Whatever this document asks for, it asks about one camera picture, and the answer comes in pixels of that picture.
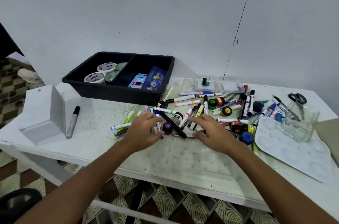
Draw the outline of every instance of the blue marker cap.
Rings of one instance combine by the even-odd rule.
[[[274,111],[274,109],[276,108],[277,104],[271,104],[271,106],[268,108],[268,110],[272,110]]]
[[[253,135],[247,131],[243,132],[239,137],[239,141],[245,143],[246,145],[252,144],[253,140],[254,140]]]
[[[276,113],[275,120],[282,122],[282,112],[279,111]]]

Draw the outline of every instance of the dark blue package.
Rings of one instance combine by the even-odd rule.
[[[141,89],[158,90],[166,73],[163,69],[153,66]]]

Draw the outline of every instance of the white box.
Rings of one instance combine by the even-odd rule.
[[[65,102],[53,85],[28,90],[20,132],[35,145],[65,138]]]

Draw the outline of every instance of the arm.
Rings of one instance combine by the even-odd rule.
[[[106,153],[54,190],[15,224],[74,224],[120,164],[134,152],[146,149],[161,138],[163,132],[150,130],[162,118],[148,113],[135,117],[125,137]]]
[[[338,222],[305,196],[286,179],[257,157],[244,143],[234,139],[212,116],[191,118],[206,130],[207,136],[195,132],[194,137],[206,146],[229,155],[246,173],[259,191],[279,223],[333,223]]]

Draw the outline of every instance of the white table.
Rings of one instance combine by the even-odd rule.
[[[189,89],[190,86],[187,84],[190,82],[192,79],[172,78],[169,86],[173,84],[176,88],[170,97],[176,97],[180,91]],[[257,100],[271,99],[274,94],[286,104],[291,102],[287,97],[289,93],[301,93],[307,98],[309,104],[321,111],[320,121],[337,118],[337,115],[313,91],[257,84],[248,84],[248,87],[256,91]],[[117,141],[109,127],[122,123],[131,110],[137,112],[144,106],[82,98],[69,84],[61,83],[57,89],[65,99],[66,125],[69,124],[75,106],[81,107],[73,137],[52,144],[35,146],[18,131],[20,121],[18,116],[0,130],[0,148],[49,181],[60,185],[70,177],[70,174],[53,159],[81,166],[88,165]],[[180,111],[184,112],[187,108],[188,106],[183,107]],[[313,138],[319,139],[316,133]],[[337,208],[339,182],[331,185],[323,184],[270,156],[263,153],[259,156],[339,220]],[[158,141],[152,147],[131,155],[115,173],[269,211],[256,188],[233,161],[192,138],[184,140],[180,137],[166,136],[164,140]],[[167,220],[97,200],[92,205],[153,222],[169,223]]]

